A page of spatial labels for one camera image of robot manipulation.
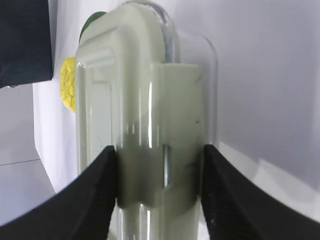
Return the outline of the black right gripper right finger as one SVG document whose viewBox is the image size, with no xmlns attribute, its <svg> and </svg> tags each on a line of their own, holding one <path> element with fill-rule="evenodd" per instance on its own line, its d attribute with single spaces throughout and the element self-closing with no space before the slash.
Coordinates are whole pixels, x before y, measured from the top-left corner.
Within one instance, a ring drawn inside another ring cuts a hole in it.
<svg viewBox="0 0 320 240">
<path fill-rule="evenodd" d="M 211 240 L 318 240 L 320 224 L 254 185 L 204 146 L 201 204 Z"/>
</svg>

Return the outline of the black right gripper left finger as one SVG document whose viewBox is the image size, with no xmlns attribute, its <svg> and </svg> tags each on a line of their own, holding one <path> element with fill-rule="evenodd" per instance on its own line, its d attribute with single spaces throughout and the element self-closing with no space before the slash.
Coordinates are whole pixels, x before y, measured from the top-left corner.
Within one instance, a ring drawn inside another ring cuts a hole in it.
<svg viewBox="0 0 320 240">
<path fill-rule="evenodd" d="M 117 156 L 107 146 L 65 189 L 1 226 L 2 240 L 105 240 L 117 197 Z"/>
</svg>

